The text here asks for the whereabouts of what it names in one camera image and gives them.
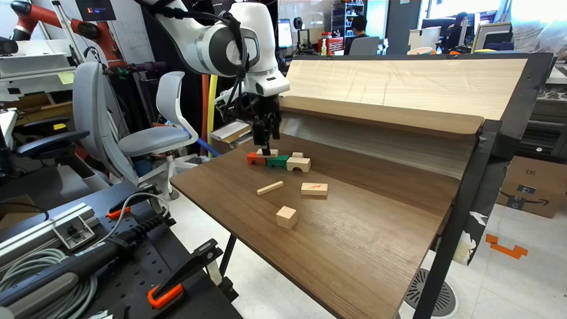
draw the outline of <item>floor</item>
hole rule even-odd
[[[229,232],[179,197],[170,204],[178,220],[174,232],[195,250],[215,238],[224,248]],[[486,234],[500,238],[504,246],[525,246],[521,259],[495,252],[488,243],[470,266],[454,262],[449,284],[457,293],[456,319],[562,319],[567,317],[567,209],[553,220],[496,206]],[[303,291],[238,243],[229,271],[240,298],[236,309],[250,319],[323,319],[333,317]]]

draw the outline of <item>green block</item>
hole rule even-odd
[[[268,158],[268,167],[270,169],[287,169],[287,160],[289,160],[289,156],[275,156],[275,158]]]

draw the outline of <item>wooden block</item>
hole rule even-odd
[[[284,186],[284,181],[277,181],[277,183],[273,183],[273,184],[268,184],[268,186],[264,186],[264,188],[259,188],[255,193],[257,193],[257,195],[264,195],[264,193],[270,193],[270,192],[279,190],[279,188],[282,188],[282,186]]]
[[[330,186],[325,183],[303,183],[302,195],[305,197],[326,197],[330,193]]]
[[[270,149],[270,156],[279,156],[280,151],[279,149]]]
[[[310,158],[289,158],[287,160],[287,170],[302,170],[302,172],[309,172],[312,160]]]
[[[271,169],[287,169],[287,160],[289,156],[275,156],[275,158],[268,158],[266,165]]]
[[[279,225],[286,229],[293,229],[298,223],[298,211],[293,207],[284,206],[279,213]]]
[[[257,156],[255,153],[248,153],[247,154],[247,161],[248,161],[248,165],[259,165],[259,167],[266,165],[266,158],[264,156]]]

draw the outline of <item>clamp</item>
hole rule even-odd
[[[224,282],[217,259],[224,254],[217,246],[215,239],[209,239],[208,243],[201,245],[197,250],[193,250],[190,261],[186,261],[179,270],[170,275],[162,285],[156,285],[147,291],[147,303],[154,310],[163,310],[181,300],[185,287],[183,282],[193,275],[197,275],[202,268],[208,270],[211,280],[220,285]]]

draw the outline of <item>gray chair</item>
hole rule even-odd
[[[73,85],[75,126],[80,131],[91,131],[82,140],[89,156],[101,161],[117,177],[128,179],[133,184],[156,184],[151,179],[162,177],[160,190],[172,193],[170,177],[179,169],[190,169],[195,165],[192,160],[199,156],[174,158],[165,156],[163,163],[153,167],[151,172],[139,176],[133,169],[133,160],[139,156],[153,156],[162,153],[172,153],[185,149],[199,140],[197,131],[181,115],[179,96],[181,80],[185,73],[170,73],[160,80],[158,87],[158,110],[170,126],[149,128],[133,135],[119,137],[114,117],[108,110],[119,110],[117,98],[110,87],[108,78],[103,73],[103,66],[96,62],[85,62],[77,67]]]
[[[380,37],[356,37],[351,44],[351,57],[376,57],[378,46],[381,44]]]

